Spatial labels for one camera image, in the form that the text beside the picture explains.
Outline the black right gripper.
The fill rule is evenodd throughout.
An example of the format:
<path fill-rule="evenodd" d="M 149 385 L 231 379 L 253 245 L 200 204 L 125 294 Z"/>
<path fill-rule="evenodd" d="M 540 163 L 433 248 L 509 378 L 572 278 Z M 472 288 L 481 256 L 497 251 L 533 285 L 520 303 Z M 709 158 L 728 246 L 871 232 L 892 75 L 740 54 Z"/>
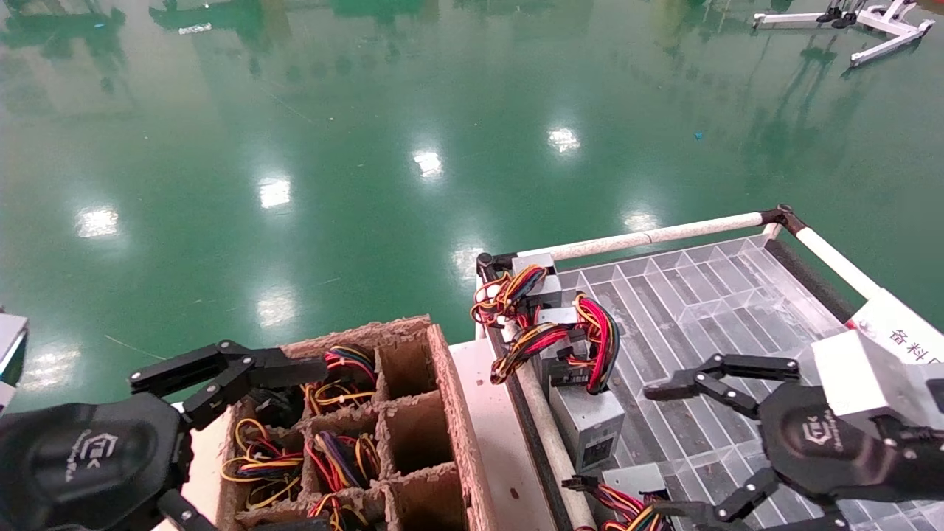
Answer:
<path fill-rule="evenodd" d="M 788 383 L 758 403 L 724 383 L 725 377 Z M 890 445 L 840 419 L 828 406 L 822 387 L 800 386 L 799 381 L 799 364 L 789 358 L 714 354 L 697 367 L 674 371 L 664 383 L 645 387 L 648 400 L 705 395 L 748 419 L 758 418 L 765 455 L 774 470 L 762 468 L 720 504 L 658 501 L 652 511 L 688 520 L 697 530 L 752 530 L 745 517 L 782 483 L 816 502 L 942 500 L 940 449 Z M 850 530 L 836 504 L 822 505 L 822 512 L 817 518 L 770 529 Z"/>

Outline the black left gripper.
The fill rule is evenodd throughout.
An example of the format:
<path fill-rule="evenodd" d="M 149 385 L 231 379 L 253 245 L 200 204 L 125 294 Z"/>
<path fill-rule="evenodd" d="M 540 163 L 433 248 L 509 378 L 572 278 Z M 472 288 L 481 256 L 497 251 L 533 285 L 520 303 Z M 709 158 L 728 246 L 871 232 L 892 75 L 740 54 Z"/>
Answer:
<path fill-rule="evenodd" d="M 4 414 L 2 528 L 150 530 L 168 520 L 178 530 L 220 530 L 182 496 L 191 429 L 205 429 L 250 390 L 286 389 L 327 374 L 320 357 L 290 358 L 280 347 L 223 340 L 134 370 L 131 392 L 152 395 Z M 158 398 L 194 386 L 182 414 Z M 331 526 L 315 517 L 250 530 Z"/>

